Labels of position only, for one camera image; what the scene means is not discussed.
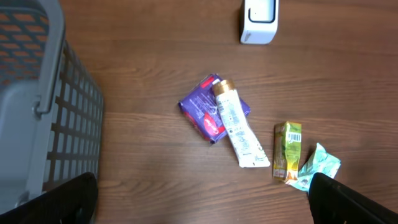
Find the white tube gold cap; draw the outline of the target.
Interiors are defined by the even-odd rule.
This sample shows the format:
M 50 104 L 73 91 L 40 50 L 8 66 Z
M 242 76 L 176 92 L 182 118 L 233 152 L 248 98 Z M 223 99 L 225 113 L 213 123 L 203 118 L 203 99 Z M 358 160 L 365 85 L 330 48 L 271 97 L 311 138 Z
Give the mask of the white tube gold cap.
M 242 168 L 269 167 L 271 163 L 249 126 L 233 81 L 214 82 L 212 90 L 239 166 Z

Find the green yellow drink carton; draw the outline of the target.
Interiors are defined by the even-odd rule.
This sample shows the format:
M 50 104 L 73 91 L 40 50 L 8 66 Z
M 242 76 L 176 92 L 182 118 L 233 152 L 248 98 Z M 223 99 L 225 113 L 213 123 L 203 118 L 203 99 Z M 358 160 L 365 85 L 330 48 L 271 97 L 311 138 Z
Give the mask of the green yellow drink carton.
M 274 127 L 273 178 L 285 183 L 298 179 L 302 125 L 286 121 Z

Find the light blue plastic packet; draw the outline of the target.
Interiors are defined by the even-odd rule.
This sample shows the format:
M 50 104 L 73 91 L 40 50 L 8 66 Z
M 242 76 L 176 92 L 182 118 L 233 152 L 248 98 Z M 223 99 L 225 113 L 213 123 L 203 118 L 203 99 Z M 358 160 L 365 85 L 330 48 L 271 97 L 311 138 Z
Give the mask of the light blue plastic packet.
M 314 153 L 299 170 L 297 180 L 288 180 L 286 184 L 301 191 L 309 192 L 315 173 L 319 172 L 333 179 L 340 166 L 341 161 L 329 154 L 320 143 L 317 143 Z

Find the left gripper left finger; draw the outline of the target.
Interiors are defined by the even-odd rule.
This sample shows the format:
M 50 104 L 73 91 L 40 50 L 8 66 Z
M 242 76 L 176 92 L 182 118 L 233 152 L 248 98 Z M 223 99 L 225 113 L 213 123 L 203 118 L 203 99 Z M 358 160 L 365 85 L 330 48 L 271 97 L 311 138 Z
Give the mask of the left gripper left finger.
M 1 215 L 1 224 L 90 223 L 96 210 L 98 183 L 85 172 L 57 188 Z

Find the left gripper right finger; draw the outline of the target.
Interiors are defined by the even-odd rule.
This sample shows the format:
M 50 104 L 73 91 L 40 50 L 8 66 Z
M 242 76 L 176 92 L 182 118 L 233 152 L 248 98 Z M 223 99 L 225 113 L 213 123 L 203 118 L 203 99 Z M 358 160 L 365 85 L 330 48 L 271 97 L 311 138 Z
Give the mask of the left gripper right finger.
M 397 224 L 397 214 L 317 172 L 308 201 L 314 224 Z

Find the purple red packet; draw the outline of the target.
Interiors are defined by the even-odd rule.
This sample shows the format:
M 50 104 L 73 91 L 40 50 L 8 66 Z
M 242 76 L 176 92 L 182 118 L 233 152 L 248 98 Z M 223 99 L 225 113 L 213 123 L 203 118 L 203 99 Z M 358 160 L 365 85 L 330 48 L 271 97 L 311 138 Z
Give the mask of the purple red packet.
M 217 74 L 208 75 L 178 103 L 182 113 L 192 122 L 199 133 L 212 144 L 228 136 L 212 90 L 214 82 L 222 80 L 225 79 Z M 244 114 L 247 116 L 251 109 L 242 99 L 241 103 Z

